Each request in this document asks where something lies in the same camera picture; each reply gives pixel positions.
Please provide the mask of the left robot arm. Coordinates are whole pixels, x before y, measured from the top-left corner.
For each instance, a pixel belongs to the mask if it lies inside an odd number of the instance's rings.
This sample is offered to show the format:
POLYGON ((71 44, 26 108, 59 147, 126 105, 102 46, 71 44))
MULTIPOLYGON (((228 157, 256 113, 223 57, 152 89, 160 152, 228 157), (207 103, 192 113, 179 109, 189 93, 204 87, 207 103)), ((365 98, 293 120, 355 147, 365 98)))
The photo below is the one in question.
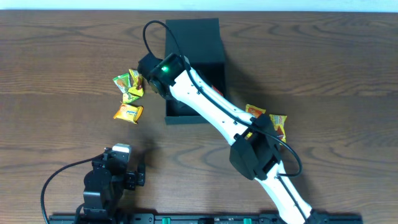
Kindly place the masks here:
POLYGON ((93 170, 85 175, 84 203, 76 212, 74 223, 129 223, 131 216, 118 208, 125 190, 144 186, 146 166, 140 162, 135 171, 127 167, 132 147, 116 144, 107 147, 92 160, 93 170))

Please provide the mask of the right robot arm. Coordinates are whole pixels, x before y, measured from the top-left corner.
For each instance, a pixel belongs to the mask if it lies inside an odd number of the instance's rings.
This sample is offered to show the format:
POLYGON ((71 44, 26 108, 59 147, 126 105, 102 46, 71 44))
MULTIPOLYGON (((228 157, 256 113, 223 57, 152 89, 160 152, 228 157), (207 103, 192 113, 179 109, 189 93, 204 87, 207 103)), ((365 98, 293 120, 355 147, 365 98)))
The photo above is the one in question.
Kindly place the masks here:
POLYGON ((270 117, 255 117, 239 109, 212 89, 193 69, 187 58, 170 54, 159 59, 147 54, 138 72, 166 100, 186 104, 212 124, 231 146, 229 161, 245 178, 255 180, 270 196, 286 223, 309 223, 311 206, 291 183, 270 117))

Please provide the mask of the orange biscuit packet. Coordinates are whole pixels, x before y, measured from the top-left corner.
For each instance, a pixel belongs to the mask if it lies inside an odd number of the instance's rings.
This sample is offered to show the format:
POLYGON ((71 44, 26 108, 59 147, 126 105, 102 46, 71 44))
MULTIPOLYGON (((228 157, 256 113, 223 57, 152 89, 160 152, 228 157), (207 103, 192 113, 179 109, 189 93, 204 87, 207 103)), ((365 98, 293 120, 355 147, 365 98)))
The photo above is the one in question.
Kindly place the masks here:
POLYGON ((143 106, 132 106, 129 104, 122 104, 119 110, 113 116, 114 119, 122 119, 130 123, 136 124, 144 110, 143 106))

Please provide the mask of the red chips can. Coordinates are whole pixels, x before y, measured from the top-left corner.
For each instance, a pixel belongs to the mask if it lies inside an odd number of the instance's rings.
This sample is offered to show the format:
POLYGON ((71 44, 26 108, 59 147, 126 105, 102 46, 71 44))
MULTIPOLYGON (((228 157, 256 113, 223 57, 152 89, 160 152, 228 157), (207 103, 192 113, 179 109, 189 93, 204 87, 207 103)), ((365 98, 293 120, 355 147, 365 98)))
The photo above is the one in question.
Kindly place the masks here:
POLYGON ((221 97, 224 97, 224 94, 223 94, 221 91, 219 91, 219 89, 217 89, 214 85, 212 85, 211 88, 212 88, 215 92, 217 92, 221 97))

